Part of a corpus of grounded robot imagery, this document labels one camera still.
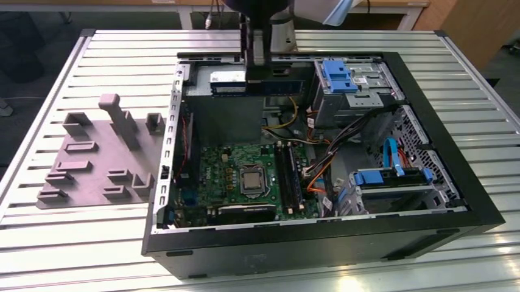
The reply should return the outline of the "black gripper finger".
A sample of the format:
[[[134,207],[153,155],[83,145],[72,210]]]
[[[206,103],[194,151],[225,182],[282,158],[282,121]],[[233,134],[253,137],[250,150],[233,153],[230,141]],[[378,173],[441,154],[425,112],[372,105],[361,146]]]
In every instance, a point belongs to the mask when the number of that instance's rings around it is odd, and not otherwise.
[[[246,22],[246,82],[247,92],[258,94],[269,74],[269,20],[247,16]]]

